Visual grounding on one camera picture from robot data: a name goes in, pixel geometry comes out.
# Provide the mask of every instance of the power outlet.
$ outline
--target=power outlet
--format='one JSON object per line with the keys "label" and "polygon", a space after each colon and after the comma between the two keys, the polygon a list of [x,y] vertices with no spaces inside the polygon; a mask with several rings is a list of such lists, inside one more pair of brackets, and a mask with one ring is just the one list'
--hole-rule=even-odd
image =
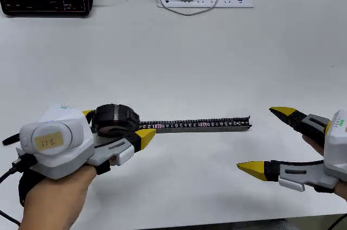
{"label": "power outlet", "polygon": [[[211,8],[216,0],[162,0],[168,8]],[[157,6],[163,8],[160,0],[157,0]],[[252,0],[218,0],[216,8],[253,8]]]}

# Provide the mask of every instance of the black cable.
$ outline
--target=black cable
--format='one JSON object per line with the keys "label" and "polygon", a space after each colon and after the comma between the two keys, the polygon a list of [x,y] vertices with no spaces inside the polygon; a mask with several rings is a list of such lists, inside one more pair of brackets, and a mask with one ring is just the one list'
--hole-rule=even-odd
{"label": "black cable", "polygon": [[[2,175],[0,177],[0,184],[6,179],[8,178],[10,175],[12,175],[13,173],[15,173],[17,170],[14,168],[11,168],[9,171],[7,171],[4,175]],[[6,214],[5,212],[0,210],[0,215],[3,216],[4,218],[6,218],[7,220],[10,220],[12,223],[15,223],[17,226],[20,226],[21,223],[17,220],[14,219],[12,216],[9,216],[8,214]]]}
{"label": "black cable", "polygon": [[347,218],[347,214],[340,216],[327,230],[333,230],[345,218]]}
{"label": "black cable", "polygon": [[[32,154],[24,154],[21,157],[19,157],[16,161],[12,162],[12,168],[10,168],[4,175],[0,177],[0,184],[8,178],[10,175],[16,173],[16,172],[24,172],[25,170],[29,169],[31,166],[35,165],[37,163],[37,160],[34,155]],[[12,216],[9,216],[5,212],[0,210],[0,215],[6,218],[7,220],[11,221],[12,223],[15,223],[17,226],[20,226],[21,223],[14,219]]]}
{"label": "black cable", "polygon": [[8,145],[14,144],[14,143],[19,142],[19,141],[20,141],[20,134],[17,133],[11,137],[8,137],[7,139],[4,139],[2,141],[2,144],[4,144],[4,146],[8,146]]}

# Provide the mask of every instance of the yellow fingertip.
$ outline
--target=yellow fingertip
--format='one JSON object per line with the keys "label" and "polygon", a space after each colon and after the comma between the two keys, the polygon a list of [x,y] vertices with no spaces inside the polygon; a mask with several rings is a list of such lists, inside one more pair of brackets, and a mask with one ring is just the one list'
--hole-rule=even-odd
{"label": "yellow fingertip", "polygon": [[237,164],[242,171],[256,177],[259,180],[267,181],[264,174],[264,161],[251,161]]}
{"label": "yellow fingertip", "polygon": [[285,116],[289,116],[296,111],[296,109],[290,107],[271,107],[270,110],[278,111],[283,113]]}
{"label": "yellow fingertip", "polygon": [[88,113],[92,112],[94,110],[87,110],[87,111],[83,111],[83,114],[86,116]]}
{"label": "yellow fingertip", "polygon": [[143,129],[136,132],[141,137],[141,150],[143,150],[157,133],[156,129]]}

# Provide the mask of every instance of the black strap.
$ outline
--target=black strap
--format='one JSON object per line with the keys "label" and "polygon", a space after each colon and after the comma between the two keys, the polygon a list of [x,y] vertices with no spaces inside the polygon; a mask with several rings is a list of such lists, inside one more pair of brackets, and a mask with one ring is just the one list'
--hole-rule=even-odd
{"label": "black strap", "polygon": [[42,180],[44,180],[46,177],[41,175],[40,173],[37,173],[31,169],[28,169],[24,171],[20,183],[18,185],[18,192],[20,195],[20,203],[22,206],[24,206],[25,198],[27,197],[27,194],[31,189],[39,184]]}
{"label": "black strap", "polygon": [[8,137],[7,139],[4,139],[2,141],[2,144],[4,144],[4,146],[8,146],[8,145],[14,144],[14,143],[19,142],[19,141],[20,141],[20,134],[17,133],[11,137]]}

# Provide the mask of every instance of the finger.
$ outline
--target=finger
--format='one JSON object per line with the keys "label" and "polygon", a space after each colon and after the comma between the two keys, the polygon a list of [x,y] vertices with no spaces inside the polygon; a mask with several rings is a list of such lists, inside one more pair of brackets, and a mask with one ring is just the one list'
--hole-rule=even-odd
{"label": "finger", "polygon": [[335,194],[347,201],[347,183],[344,181],[337,182],[335,186]]}
{"label": "finger", "polygon": [[316,150],[316,152],[318,152],[319,154],[321,154],[323,156],[324,149],[321,146],[319,146],[319,144],[317,142],[315,142],[311,138],[308,138],[308,136],[305,136],[305,135],[303,135],[303,139],[305,142],[309,143],[309,145],[311,145]]}

